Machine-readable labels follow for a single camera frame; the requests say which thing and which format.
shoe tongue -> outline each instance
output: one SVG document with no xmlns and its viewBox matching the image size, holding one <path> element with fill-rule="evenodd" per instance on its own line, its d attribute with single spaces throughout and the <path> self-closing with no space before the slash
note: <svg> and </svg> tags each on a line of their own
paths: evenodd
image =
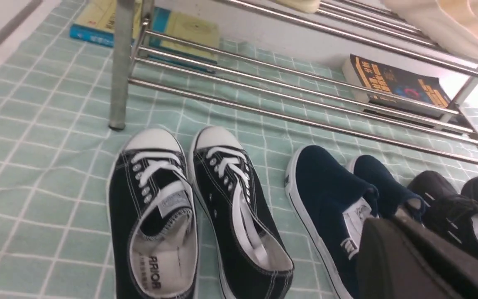
<svg viewBox="0 0 478 299">
<path fill-rule="evenodd" d="M 176 250 L 191 231 L 193 208 L 186 191 L 181 190 L 168 195 L 157 206 L 149 205 L 152 211 L 141 223 L 139 235 L 148 246 L 158 246 L 159 250 Z"/>
</svg>

metal rack leg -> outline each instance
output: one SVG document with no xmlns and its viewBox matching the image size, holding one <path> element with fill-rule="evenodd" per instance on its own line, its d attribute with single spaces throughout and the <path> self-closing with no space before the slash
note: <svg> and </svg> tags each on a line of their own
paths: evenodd
<svg viewBox="0 0 478 299">
<path fill-rule="evenodd" d="M 117 0 L 112 64 L 112 92 L 110 94 L 110 122 L 112 130 L 125 128 L 127 97 L 129 96 L 130 53 L 135 0 Z"/>
<path fill-rule="evenodd" d="M 447 108 L 452 109 L 452 110 L 458 110 L 458 108 L 470 96 L 470 94 L 475 89 L 475 87 L 477 87 L 477 85 L 478 85 L 478 78 L 475 78 L 475 77 L 472 77 L 472 76 L 470 78 L 468 78 L 466 83 L 457 92 L 457 94 L 455 95 L 453 100 L 451 100 L 451 102 L 449 103 Z M 452 117 L 453 117 L 452 115 L 444 114 L 440 118 L 440 121 L 442 121 L 444 123 L 448 123 L 451 120 Z M 437 130 L 443 129 L 443 127 L 441 127 L 439 125 L 437 125 L 434 128 L 437 129 Z"/>
</svg>

metal eyelet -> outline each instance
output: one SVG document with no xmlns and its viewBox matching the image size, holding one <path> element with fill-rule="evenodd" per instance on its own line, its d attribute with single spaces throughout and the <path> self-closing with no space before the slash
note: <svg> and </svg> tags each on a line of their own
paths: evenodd
<svg viewBox="0 0 478 299">
<path fill-rule="evenodd" d="M 150 192 L 150 187 L 149 187 L 149 186 L 146 186 L 146 187 L 143 188 L 143 190 L 141 191 L 141 195 L 145 196 L 145 195 L 147 195 L 149 192 Z"/>
</svg>

metal shoe rack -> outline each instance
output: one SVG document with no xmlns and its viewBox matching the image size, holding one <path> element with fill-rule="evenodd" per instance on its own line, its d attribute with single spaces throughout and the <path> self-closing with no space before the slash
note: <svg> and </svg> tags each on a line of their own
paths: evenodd
<svg viewBox="0 0 478 299">
<path fill-rule="evenodd" d="M 284 98 L 286 100 L 293 100 L 300 102 L 307 106 L 315 106 L 321 109 L 330 109 L 337 110 L 339 112 L 344 112 L 351 115 L 357 115 L 359 117 L 364 117 L 367 119 L 372 119 L 376 121 L 382 121 L 383 123 L 389 123 L 391 125 L 398 125 L 400 127 L 406 127 L 408 129 L 413 129 L 416 131 L 421 131 L 427 134 L 436 135 L 440 137 L 445 137 L 451 140 L 464 142 L 467 144 L 472 144 L 478 147 L 478 132 L 473 128 L 472 125 L 467 127 L 462 127 L 460 125 L 455 125 L 450 123 L 450 119 L 457 115 L 462 115 L 461 110 L 459 109 L 460 104 L 466 99 L 469 93 L 475 88 L 478 83 L 478 68 L 470 68 L 468 66 L 463 66 L 454 62 L 449 62 L 444 59 L 439 59 L 430 55 L 424 55 L 417 53 L 416 51 L 411 51 L 409 49 L 403 49 L 401 47 L 389 44 L 386 42 L 381 42 L 372 38 L 368 38 L 362 35 L 358 35 L 352 32 L 345 30 L 337 29 L 322 23 L 310 21 L 304 19 L 303 17 L 298 17 L 281 10 L 277 10 L 271 7 L 252 4 L 250 2 L 245 2 L 242 0 L 216 0 L 218 2 L 223 2 L 237 8 L 250 11 L 252 13 L 257 13 L 259 15 L 264 15 L 266 17 L 271 17 L 274 19 L 286 21 L 295 25 L 302 26 L 304 28 L 317 30 L 326 34 L 338 36 L 345 38 L 360 44 L 376 47 L 391 53 L 402 55 L 404 57 L 409 57 L 421 62 L 429 63 L 435 66 L 439 66 L 448 70 L 459 72 L 462 74 L 467 74 L 470 76 L 470 79 L 467 80 L 466 84 L 461 88 L 459 93 L 453 98 L 451 103 L 447 108 L 439 108 L 434 105 L 426 104 L 423 102 L 418 102 L 411 100 L 409 98 L 404 98 L 396 95 L 391 95 L 389 93 L 383 93 L 381 91 L 376 91 L 373 89 L 368 89 L 366 87 L 355 86 L 349 83 L 334 80 L 331 78 L 326 78 L 324 76 L 319 76 L 316 74 L 309 74 L 294 69 L 284 68 L 282 66 L 276 66 L 274 64 L 266 63 L 259 61 L 257 59 L 251 59 L 250 57 L 237 55 L 235 53 L 229 53 L 220 49 L 214 49 L 204 45 L 196 44 L 183 39 L 174 38 L 157 32 L 152 32 L 149 29 L 150 20 L 152 19 L 152 11 L 154 11 L 154 0 L 144 0 L 142 3 L 142 23 L 141 31 L 138 39 L 135 41 L 135 46 L 131 46 L 131 37 L 133 29 L 133 15 L 134 15 L 134 5 L 135 0 L 117 0 L 117 11 L 116 11 L 116 23 L 115 23 L 115 45 L 114 45 L 114 54 L 113 54 L 113 66 L 112 66 L 112 95 L 110 100 L 110 128 L 113 130 L 122 130 L 125 127 L 125 111 L 127 107 L 127 91 L 128 84 L 139 85 L 143 87 L 148 87 L 158 91 L 163 91 L 167 93 L 172 93 L 174 95 L 191 98 L 194 100 L 200 100 L 203 102 L 222 105 L 229 108 L 235 108 L 238 110 L 244 110 L 246 112 L 256 113 L 264 115 L 267 117 L 273 117 L 277 119 L 282 119 L 285 121 L 290 121 L 293 123 L 299 123 L 302 125 L 309 125 L 311 127 L 318 127 L 324 130 L 338 132 L 342 134 L 347 134 L 355 137 L 366 138 L 367 140 L 374 140 L 376 142 L 383 142 L 386 144 L 391 144 L 395 146 L 400 146 L 404 148 L 409 148 L 411 150 L 416 150 L 423 153 L 429 153 L 434 155 L 439 155 L 441 157 L 447 157 L 450 159 L 456 159 L 458 161 L 473 163 L 478 165 L 478 159 L 472 157 L 466 157 L 463 155 L 457 155 L 454 153 L 448 153 L 444 151 L 439 151 L 433 148 L 427 148 L 415 144 L 410 144 L 406 142 L 401 142 L 398 140 L 393 140 L 389 138 L 384 138 L 365 132 L 355 131 L 347 129 L 344 127 L 335 127 L 327 123 L 319 123 L 316 121 L 310 121 L 307 119 L 301 119 L 298 117 L 293 117 L 287 114 L 282 114 L 278 112 L 273 112 L 270 110 L 264 110 L 263 108 L 258 108 L 254 106 L 249 106 L 246 104 L 240 104 L 237 102 L 231 102 L 223 98 L 217 98 L 214 96 L 203 95 L 201 93 L 195 93 L 193 91 L 188 91 L 184 89 L 178 89 L 174 87 L 167 87 L 159 83 L 153 83 L 142 78 L 138 78 L 133 75 L 135 63 L 142 63 L 148 66 L 155 66 L 160 68 L 165 68 L 167 70 L 176 71 L 180 74 L 188 74 L 192 76 L 199 76 L 209 81 L 215 83 L 222 83 L 224 85 L 230 85 L 233 87 L 246 89 L 249 91 L 255 91 L 257 93 L 265 93 L 268 95 L 277 96 Z M 385 34 L 389 37 L 402 40 L 404 42 L 410 42 L 414 45 L 423 46 L 437 53 L 446 53 L 445 50 L 441 49 L 433 41 L 426 38 L 419 30 L 414 27 L 404 23 L 399 17 L 394 15 L 389 11 L 385 11 L 373 6 L 368 6 L 366 4 L 357 2 L 355 0 L 336 0 L 332 2 L 322 2 L 320 9 L 317 11 L 317 15 L 322 15 L 324 17 L 330 18 L 332 20 L 337 20 L 343 23 L 349 23 L 356 27 L 364 28 L 373 32 L 380 34 Z M 289 74 L 294 74 L 302 76 L 304 78 L 309 78 L 317 81 L 323 81 L 326 83 L 331 83 L 339 86 L 345 86 L 348 88 L 358 89 L 359 91 L 364 91 L 374 95 L 380 95 L 382 97 L 393 98 L 395 100 L 404 101 L 408 104 L 415 106 L 423 106 L 429 110 L 439 111 L 442 117 L 438 119 L 427 118 L 421 115 L 411 114 L 404 112 L 402 110 L 395 110 L 393 108 L 386 108 L 383 106 L 378 106 L 369 103 L 357 102 L 356 100 L 351 100 L 349 98 L 344 98 L 340 96 L 330 95 L 328 93 L 322 93 L 320 91 L 313 91 L 305 89 L 303 87 L 290 85 L 287 83 L 281 83 L 279 81 L 270 80 L 262 78 L 260 76 L 255 76 L 252 74 L 247 74 L 238 70 L 233 70 L 229 68 L 224 68 L 222 66 L 216 66 L 214 64 L 200 62 L 195 59 L 186 58 L 180 55 L 175 55 L 160 51 L 157 49 L 151 49 L 143 45 L 145 36 L 153 36 L 161 38 L 163 40 L 168 40 L 170 42 L 176 42 L 181 45 L 194 47 L 196 49 L 201 49 L 204 51 L 209 51 L 219 56 L 227 56 L 232 59 L 237 59 L 247 63 L 256 64 L 258 66 L 263 66 L 267 68 L 273 68 L 280 72 L 286 72 Z M 139 53 L 146 53 L 144 57 L 139 55 Z M 396 119 L 391 119 L 387 117 L 378 116 L 375 114 L 370 114 L 366 112 L 361 112 L 359 110 L 349 110 L 346 108 L 340 108 L 338 106 L 331 106 L 321 102 L 315 102 L 313 100 L 306 100 L 304 98 L 299 98 L 292 95 L 287 95 L 285 93 L 279 93 L 276 91 L 270 91 L 267 89 L 262 89 L 253 85 L 246 83 L 241 83 L 234 80 L 220 78 L 213 74 L 207 74 L 203 72 L 198 72 L 192 69 L 184 69 L 180 66 L 168 64 L 163 61 L 157 61 L 149 59 L 148 54 L 152 54 L 154 57 L 162 57 L 165 59 L 174 59 L 175 61 L 183 62 L 192 66 L 198 66 L 204 69 L 215 70 L 219 74 L 231 74 L 234 76 L 239 76 L 241 78 L 247 78 L 250 80 L 255 80 L 262 83 L 268 83 L 271 85 L 283 87 L 292 91 L 299 91 L 301 93 L 309 93 L 311 95 L 316 95 L 324 98 L 330 98 L 333 100 L 339 100 L 346 103 L 351 103 L 361 108 L 366 108 L 367 110 L 373 110 L 380 112 L 382 114 L 388 114 L 396 117 Z"/>
</svg>

white rubber sole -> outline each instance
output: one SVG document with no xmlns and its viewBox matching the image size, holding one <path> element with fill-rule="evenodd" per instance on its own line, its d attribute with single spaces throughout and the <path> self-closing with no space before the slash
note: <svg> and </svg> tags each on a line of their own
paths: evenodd
<svg viewBox="0 0 478 299">
<path fill-rule="evenodd" d="M 108 218 L 108 227 L 110 228 L 110 241 L 112 242 L 112 260 L 114 261 L 114 297 L 117 297 L 117 286 L 116 286 L 116 278 L 115 278 L 115 256 L 114 256 L 114 245 L 113 245 L 113 239 L 112 239 L 112 221 L 110 219 L 110 181 L 112 180 L 112 174 L 114 174 L 115 165 L 117 164 L 117 159 L 119 159 L 119 155 L 121 155 L 121 153 L 123 152 L 125 147 L 127 147 L 127 145 L 136 136 L 138 136 L 138 134 L 140 134 L 142 131 L 137 132 L 136 134 L 134 134 L 131 138 L 129 138 L 129 140 L 127 140 L 127 142 L 125 142 L 125 144 L 123 144 L 123 146 L 121 147 L 121 149 L 117 153 L 114 162 L 112 163 L 112 167 L 110 168 L 110 173 L 108 174 L 108 181 L 106 181 L 106 216 Z M 178 143 L 178 146 L 180 146 L 180 150 L 182 152 L 182 155 L 184 156 L 184 163 L 187 164 L 184 149 L 182 149 L 182 146 L 180 145 L 178 140 L 176 140 L 176 142 Z M 193 211 L 194 211 L 194 215 L 195 215 L 194 220 L 195 220 L 195 224 L 196 224 L 197 223 L 197 212 L 195 211 L 194 204 L 195 203 L 193 202 Z M 195 277 L 195 280 L 196 280 L 195 281 L 195 287 L 193 288 L 193 293 L 195 295 L 197 295 L 198 284 L 199 284 L 199 280 L 198 280 L 199 270 L 200 270 L 200 267 L 198 267 L 198 265 L 197 265 L 197 276 Z"/>
<path fill-rule="evenodd" d="M 353 173 L 353 170 L 355 169 L 355 163 L 357 163 L 357 159 L 359 159 L 360 156 L 357 156 L 353 159 L 351 159 L 351 161 L 348 162 L 348 164 L 346 164 L 346 170 L 348 172 L 351 172 Z"/>
<path fill-rule="evenodd" d="M 328 270 L 328 277 L 332 284 L 332 288 L 337 294 L 340 299 L 353 299 L 347 289 L 345 288 L 342 280 L 337 271 L 337 267 L 330 255 L 326 244 L 320 237 L 311 220 L 305 206 L 302 203 L 302 199 L 300 198 L 300 194 L 298 193 L 298 187 L 296 185 L 296 163 L 298 162 L 298 157 L 304 148 L 307 146 L 303 146 L 298 149 L 293 157 L 290 159 L 289 164 L 287 165 L 287 170 L 285 172 L 285 194 L 289 198 L 290 203 L 296 210 L 298 217 L 304 223 L 311 240 L 313 240 L 313 244 L 315 248 L 320 253 L 320 257 L 324 263 L 324 266 Z"/>
<path fill-rule="evenodd" d="M 222 266 L 222 258 L 220 257 L 220 249 L 219 249 L 219 240 L 217 239 L 217 233 L 215 232 L 215 227 L 213 226 L 213 223 L 211 222 L 211 216 L 209 213 L 209 210 L 207 210 L 207 206 L 204 203 L 204 200 L 202 198 L 202 194 L 199 189 L 199 185 L 197 184 L 197 177 L 195 175 L 195 165 L 194 165 L 194 150 L 195 146 L 197 144 L 197 140 L 199 138 L 200 133 L 204 131 L 204 129 L 200 130 L 195 137 L 193 138 L 193 141 L 191 142 L 191 148 L 189 150 L 189 157 L 188 157 L 188 180 L 191 182 L 191 185 L 193 186 L 193 190 L 195 190 L 195 194 L 197 196 L 197 199 L 202 206 L 206 216 L 207 220 L 209 221 L 211 225 L 211 229 L 213 230 L 213 234 L 215 236 L 215 244 L 217 246 L 217 259 L 219 263 L 219 281 L 220 281 L 220 288 L 222 291 L 222 295 L 224 296 L 225 299 L 236 299 L 235 295 L 232 293 L 232 290 L 228 286 L 228 280 L 226 280 L 226 275 L 224 274 L 224 267 Z"/>
</svg>

